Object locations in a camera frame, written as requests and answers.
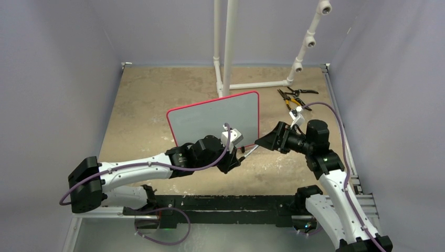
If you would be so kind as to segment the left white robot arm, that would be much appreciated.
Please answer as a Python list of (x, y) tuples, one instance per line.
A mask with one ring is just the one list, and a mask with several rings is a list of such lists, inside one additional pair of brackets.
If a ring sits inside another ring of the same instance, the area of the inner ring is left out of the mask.
[(231, 130), (220, 138), (207, 135), (139, 160), (100, 163), (96, 156), (87, 157), (68, 176), (69, 191), (59, 204), (70, 205), (75, 214), (100, 206), (124, 206), (149, 215), (156, 210), (154, 190), (149, 185), (133, 187), (133, 183), (184, 177), (210, 167), (226, 174), (240, 165), (236, 144), (242, 139)]

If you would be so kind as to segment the red-framed whiteboard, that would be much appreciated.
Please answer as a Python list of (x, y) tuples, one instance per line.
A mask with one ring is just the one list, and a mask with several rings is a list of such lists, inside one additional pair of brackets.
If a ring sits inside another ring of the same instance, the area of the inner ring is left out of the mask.
[(166, 118), (177, 146), (207, 135), (220, 138), (229, 123), (243, 136), (237, 147), (248, 147), (260, 136), (260, 95), (248, 91), (189, 104), (168, 110)]

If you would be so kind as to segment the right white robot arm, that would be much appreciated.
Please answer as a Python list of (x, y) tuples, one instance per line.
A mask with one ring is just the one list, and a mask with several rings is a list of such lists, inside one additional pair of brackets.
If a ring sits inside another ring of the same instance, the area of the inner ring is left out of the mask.
[(306, 164), (327, 192), (328, 204), (317, 186), (299, 188), (294, 206), (302, 214), (312, 214), (327, 233), (336, 251), (392, 251), (388, 236), (382, 236), (366, 216), (352, 187), (349, 173), (339, 155), (330, 149), (330, 132), (326, 122), (310, 120), (306, 133), (297, 133), (290, 125), (279, 122), (255, 144), (271, 151), (303, 154)]

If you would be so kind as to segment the black whiteboard marker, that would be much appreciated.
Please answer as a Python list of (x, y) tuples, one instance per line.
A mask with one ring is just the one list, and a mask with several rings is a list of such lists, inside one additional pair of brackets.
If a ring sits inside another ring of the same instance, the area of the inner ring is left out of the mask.
[(239, 158), (239, 162), (242, 162), (245, 160), (248, 156), (250, 156), (259, 146), (255, 145), (251, 150), (249, 150), (247, 153), (245, 153), (242, 157)]

